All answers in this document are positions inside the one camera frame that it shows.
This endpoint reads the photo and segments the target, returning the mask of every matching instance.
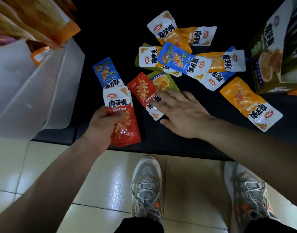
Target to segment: shoelace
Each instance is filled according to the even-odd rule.
[[[256,187],[249,187],[247,184],[255,184]],[[267,198],[267,188],[266,188],[266,183],[263,182],[262,186],[258,181],[252,180],[252,179],[247,179],[245,180],[245,187],[246,187],[246,195],[247,197],[251,200],[251,202],[255,205],[255,208],[252,210],[252,212],[256,212],[260,215],[262,215],[263,217],[269,217],[272,218],[271,215],[269,214],[270,211],[270,203],[269,200]],[[259,192],[259,195],[261,196],[261,201],[254,199],[251,196],[251,192]],[[266,216],[264,216],[259,209],[259,205],[258,202],[260,203],[261,206],[264,207],[264,209],[262,209],[262,212],[264,214],[266,214]],[[254,219],[251,214],[248,214],[248,216],[252,219]]]
[[[150,184],[149,188],[141,188],[143,184]],[[136,201],[135,211],[137,214],[142,214],[142,217],[146,217],[149,213],[154,215],[157,218],[161,218],[161,213],[158,208],[155,207],[155,203],[160,197],[160,192],[157,193],[156,197],[154,198],[154,191],[152,191],[152,183],[149,181],[144,181],[142,184],[139,185],[139,192],[142,193],[144,191],[152,192],[151,198],[139,198],[135,196],[135,193],[133,192],[132,185],[131,185],[131,193],[132,193],[132,199]],[[151,201],[151,204],[149,206],[145,206],[145,201]]]

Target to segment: black pants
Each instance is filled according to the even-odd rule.
[[[164,233],[164,228],[159,222],[156,222],[153,219],[131,217],[123,219],[120,226],[115,231],[115,233],[126,232]],[[297,230],[269,218],[261,218],[256,221],[251,221],[251,223],[247,226],[247,229],[245,230],[245,233],[269,232],[297,233]]]

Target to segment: green snack packet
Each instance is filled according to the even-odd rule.
[[[167,89],[175,89],[179,91],[178,86],[172,79],[172,77],[169,74],[166,74],[164,72],[154,71],[147,75],[147,77],[154,83],[154,85],[160,89],[165,90]]]
[[[149,45],[147,43],[143,43],[142,46],[150,47],[151,45]],[[180,71],[172,70],[172,69],[170,69],[167,66],[164,66],[164,67],[140,67],[140,64],[139,64],[139,53],[137,54],[137,57],[135,58],[135,66],[137,66],[139,68],[142,68],[142,69],[159,71],[159,72],[165,72],[165,73],[171,74],[171,75],[176,76],[176,77],[182,76],[182,73]]]

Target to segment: tiled floor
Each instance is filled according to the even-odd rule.
[[[18,199],[67,146],[0,139],[0,212]],[[130,182],[145,154],[106,151],[95,162],[58,232],[112,233],[131,216]],[[225,233],[231,201],[223,162],[153,155],[163,174],[165,232]],[[268,186],[282,223],[297,229],[297,207]]]

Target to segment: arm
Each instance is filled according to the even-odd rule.
[[[94,114],[87,131],[36,182],[0,214],[0,232],[56,232],[95,160],[110,145],[122,114]]]
[[[217,119],[190,92],[158,91],[152,104],[170,120],[160,122],[186,138],[205,140],[250,169],[297,206],[297,147]]]

